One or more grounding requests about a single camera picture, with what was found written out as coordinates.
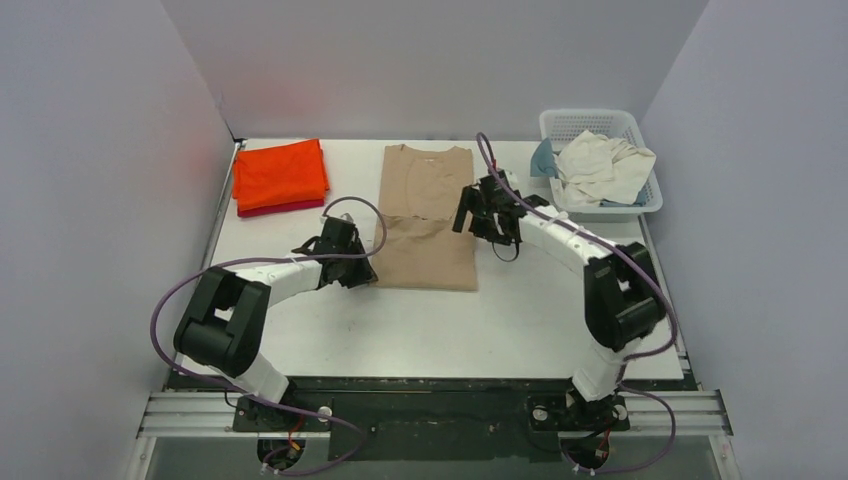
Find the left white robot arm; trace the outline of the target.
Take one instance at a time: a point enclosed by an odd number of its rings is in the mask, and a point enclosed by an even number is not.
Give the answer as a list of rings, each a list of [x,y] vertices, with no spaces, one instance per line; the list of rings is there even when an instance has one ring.
[[[377,280],[355,223],[329,217],[322,232],[282,263],[205,271],[173,337],[177,352],[213,369],[262,401],[259,416],[272,429],[292,426],[298,402],[289,379],[260,353],[268,310],[296,295],[333,283],[345,288]]]

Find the beige t shirt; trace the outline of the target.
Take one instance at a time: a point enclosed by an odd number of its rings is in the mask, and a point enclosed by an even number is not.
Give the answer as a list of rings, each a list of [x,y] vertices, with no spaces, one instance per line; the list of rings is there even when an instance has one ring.
[[[371,260],[378,287],[478,289],[477,241],[452,231],[461,191],[473,180],[469,149],[384,149],[378,209],[387,231],[376,228],[375,242],[383,247]]]

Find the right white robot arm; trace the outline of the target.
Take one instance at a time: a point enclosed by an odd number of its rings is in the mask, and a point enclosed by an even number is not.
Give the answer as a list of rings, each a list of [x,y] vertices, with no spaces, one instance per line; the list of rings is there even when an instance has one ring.
[[[571,376],[577,394],[566,400],[565,413],[575,427],[593,427],[604,417],[603,399],[617,389],[625,365],[667,317],[647,248],[604,240],[544,198],[522,197],[503,170],[462,188],[452,229],[490,244],[528,243],[582,280],[591,342]]]

